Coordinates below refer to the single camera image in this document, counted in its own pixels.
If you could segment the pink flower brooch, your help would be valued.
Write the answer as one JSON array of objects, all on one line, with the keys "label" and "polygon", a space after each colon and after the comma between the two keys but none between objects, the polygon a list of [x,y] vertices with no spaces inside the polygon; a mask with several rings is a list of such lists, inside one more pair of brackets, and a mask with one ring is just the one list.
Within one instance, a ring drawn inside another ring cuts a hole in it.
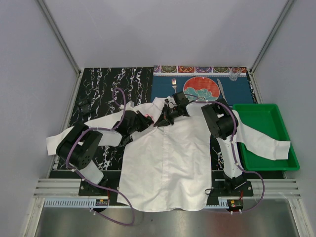
[{"label": "pink flower brooch", "polygon": [[149,114],[146,114],[145,117],[148,118],[148,119],[154,120],[153,117],[151,115],[149,115]]}]

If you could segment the white button-up shirt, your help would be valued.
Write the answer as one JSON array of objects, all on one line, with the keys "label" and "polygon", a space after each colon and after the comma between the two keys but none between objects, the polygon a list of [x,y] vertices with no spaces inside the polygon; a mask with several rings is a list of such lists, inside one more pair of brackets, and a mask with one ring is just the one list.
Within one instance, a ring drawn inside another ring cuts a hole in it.
[{"label": "white button-up shirt", "polygon": [[212,185],[210,137],[201,115],[134,132],[124,149],[119,191],[138,211],[203,209]]}]

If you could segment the black display frame box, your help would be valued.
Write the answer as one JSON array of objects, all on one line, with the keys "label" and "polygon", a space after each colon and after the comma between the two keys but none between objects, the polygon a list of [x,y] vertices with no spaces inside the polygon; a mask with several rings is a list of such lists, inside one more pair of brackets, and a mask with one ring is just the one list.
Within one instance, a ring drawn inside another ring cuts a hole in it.
[{"label": "black display frame box", "polygon": [[93,111],[92,106],[87,99],[78,101],[78,107],[83,116],[88,115]]}]

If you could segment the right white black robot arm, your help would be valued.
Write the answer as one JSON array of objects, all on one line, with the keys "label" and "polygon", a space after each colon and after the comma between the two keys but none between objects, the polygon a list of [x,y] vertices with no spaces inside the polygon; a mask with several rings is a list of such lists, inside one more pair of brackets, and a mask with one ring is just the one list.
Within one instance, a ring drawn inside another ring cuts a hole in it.
[{"label": "right white black robot arm", "polygon": [[228,195],[235,196],[246,183],[237,149],[238,120],[224,99],[208,103],[198,101],[195,95],[191,101],[188,97],[189,94],[183,91],[173,94],[175,105],[172,108],[169,106],[171,101],[165,99],[162,112],[154,126],[173,125],[174,120],[180,116],[201,115],[221,149],[224,161],[224,190]]}]

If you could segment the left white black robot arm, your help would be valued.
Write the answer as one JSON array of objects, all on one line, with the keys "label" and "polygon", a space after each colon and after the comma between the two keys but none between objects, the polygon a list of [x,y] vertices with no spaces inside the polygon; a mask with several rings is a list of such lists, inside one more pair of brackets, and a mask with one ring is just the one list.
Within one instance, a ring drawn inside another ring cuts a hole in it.
[{"label": "left white black robot arm", "polygon": [[97,148],[123,144],[134,132],[142,132],[153,123],[151,116],[133,110],[127,110],[119,116],[112,128],[90,129],[88,125],[77,122],[57,145],[56,154],[91,181],[89,189],[100,196],[106,191],[107,184],[103,181],[103,173],[92,160]]}]

